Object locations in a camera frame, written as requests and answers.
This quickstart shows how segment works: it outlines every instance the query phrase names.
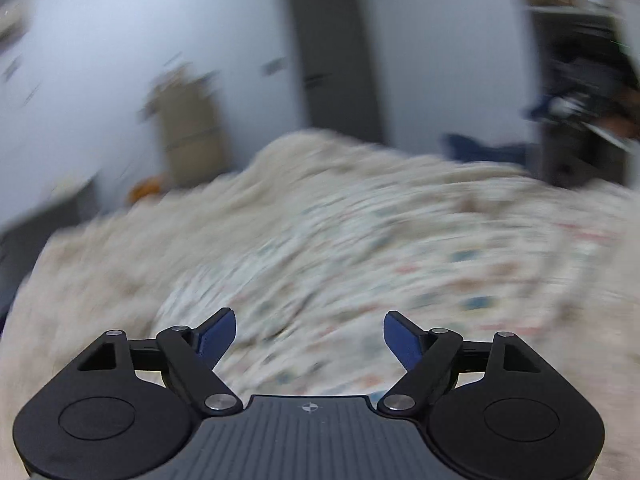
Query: beige blanket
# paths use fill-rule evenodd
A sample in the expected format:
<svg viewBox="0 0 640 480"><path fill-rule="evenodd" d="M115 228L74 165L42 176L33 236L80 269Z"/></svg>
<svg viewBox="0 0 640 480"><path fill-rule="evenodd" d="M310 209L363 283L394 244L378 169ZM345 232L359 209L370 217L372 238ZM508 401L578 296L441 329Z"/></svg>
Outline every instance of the beige blanket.
<svg viewBox="0 0 640 480"><path fill-rule="evenodd" d="M632 288L637 286L634 262L640 253L632 249L638 246L633 236L635 222L623 224L626 218L637 218L628 215L629 202L627 193L614 186L583 192L547 189L509 166L458 166L429 156L404 158L330 134L295 134L268 146L238 176L220 178L206 188L171 195L157 205L140 205L127 214L58 235L21 289L0 340L2 477L24 476L10 437L17 411L105 330L120 328L129 338L150 337L176 322L206 317L212 306L225 306L227 301L238 311L239 319L244 319L239 329L243 333L242 327L246 328L244 338L269 341L274 348L284 348L284 355L296 348L294 329L301 319L301 306L311 319L316 316L321 331L327 329L323 323L331 325L328 319L340 313L345 325L358 318L359 325L349 325L348 330L366 326L359 316L379 314L389 299L380 302L381 308L373 308L372 298L356 297L349 279L352 285L358 284L358 290L371 294L374 287L363 278L375 276L380 265L391 264L398 276L389 282L394 286L402 283L403 298L415 298L410 308L447 305L436 317L414 312L422 316L417 319L420 322L457 321L467 337L482 337L483 332L499 330L498 326L533 329L527 334L529 341L602 410L609 433L597 474L607 480L634 478L630 472L635 467L638 440L632 437L638 413L633 410L638 408L632 394L637 391L634 372L640 358L633 346L636 332L631 321L637 298L637 289ZM478 222L483 227L472 229ZM399 238L381 240L377 234L384 229ZM615 266L603 274L610 260L607 253L613 245L620 246L624 229L628 242L616 254ZM324 254L327 246L322 244L331 244L340 236L358 254L354 257L347 250L341 258L334 258L333 270L327 265L318 267L313 254ZM439 249L433 251L436 239ZM406 248L414 242L422 252L409 254ZM511 247L522 252L517 272L509 270L513 262L506 258ZM398 250L394 257L411 261L390 263L385 260L388 250ZM475 266L469 260L478 251L484 251L502 269L501 274L492 274L487 285L490 293L474 289L482 282L476 274L483 265ZM432 283L423 283L417 270L421 266L434 270L434 263L439 262L434 258L444 258L446 262L441 263L452 272L449 278L441 276L437 281L440 302L431 301L431 289L416 293L416 287ZM318 276L332 278L335 265L351 272L340 284L344 294L328 298L311 293L319 285ZM369 266L373 274L360 272L363 266ZM304 275L309 269L312 272ZM255 292L247 283L257 275L264 279L265 274L278 283L287 282L289 276L299 277L282 297L282 290L268 291L285 311L289 309L289 317L280 313L270 317L262 303L255 304L243 295ZM212 280L226 289L212 288ZM192 308L185 304L184 294L176 296L176 290L185 287L192 293L201 287ZM236 293L224 296L229 288ZM376 294L391 298L396 292L380 289ZM513 302L503 301L521 296L519 310ZM348 312L350 304L357 307L355 315ZM328 313L321 312L324 306ZM260 316L277 318L281 324L258 323ZM274 335L290 339L274 340ZM316 339L327 335L318 333ZM382 335L362 334L367 340L376 336ZM260 352L249 357L266 355ZM328 383L336 376L334 370L315 384L307 368L296 370L293 384L281 380L284 375L277 358L260 378L242 373L245 368L239 360L244 355L231 355L220 373L242 394L274 389L318 393L319 388L325 392L335 386ZM318 370L312 366L311 371ZM254 379L248 383L250 376ZM344 384L338 386L342 387L334 393L348 393ZM361 383L359 393L371 393L375 386L375 381Z"/></svg>

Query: wall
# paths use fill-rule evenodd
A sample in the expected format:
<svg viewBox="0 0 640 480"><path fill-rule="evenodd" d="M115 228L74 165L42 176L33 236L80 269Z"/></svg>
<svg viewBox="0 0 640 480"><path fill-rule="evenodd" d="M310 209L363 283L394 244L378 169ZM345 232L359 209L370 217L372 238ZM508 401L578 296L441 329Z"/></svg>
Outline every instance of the wall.
<svg viewBox="0 0 640 480"><path fill-rule="evenodd" d="M530 140L523 110L538 83L521 0L363 0L386 127L408 152L437 152L457 132Z"/></svg>
<svg viewBox="0 0 640 480"><path fill-rule="evenodd" d="M100 170L107 208L164 159L143 121L153 79L178 53L196 74L220 71L234 163L306 123L279 0L31 0L30 30L0 54L0 222L66 176ZM24 102L36 90L27 104Z"/></svg>

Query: dark gray door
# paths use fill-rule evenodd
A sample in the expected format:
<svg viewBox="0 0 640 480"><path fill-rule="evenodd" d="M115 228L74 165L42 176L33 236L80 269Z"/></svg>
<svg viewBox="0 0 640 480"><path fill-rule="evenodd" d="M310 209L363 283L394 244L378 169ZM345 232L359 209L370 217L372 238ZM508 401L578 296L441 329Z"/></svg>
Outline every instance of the dark gray door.
<svg viewBox="0 0 640 480"><path fill-rule="evenodd" d="M384 143L358 0L289 0L312 126Z"/></svg>

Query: bed sheet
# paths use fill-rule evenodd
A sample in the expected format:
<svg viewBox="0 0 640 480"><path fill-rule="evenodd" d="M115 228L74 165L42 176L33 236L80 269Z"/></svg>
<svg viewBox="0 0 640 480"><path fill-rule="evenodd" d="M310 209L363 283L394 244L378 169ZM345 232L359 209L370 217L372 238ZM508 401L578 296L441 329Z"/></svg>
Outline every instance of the bed sheet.
<svg viewBox="0 0 640 480"><path fill-rule="evenodd" d="M50 241L0 340L0 466L24 476L15 414L95 337L147 338L222 306L236 311L238 338L216 372L245 399L375 398L402 373L382 338L384 314L400 310L468 339L517 332L600 402L577 349L589 316L616 323L586 306L612 287L602 270L633 203L605 183L551 189L506 165L408 158L329 132L283 137L238 176ZM629 364L610 364L598 363L621 388Z"/></svg>

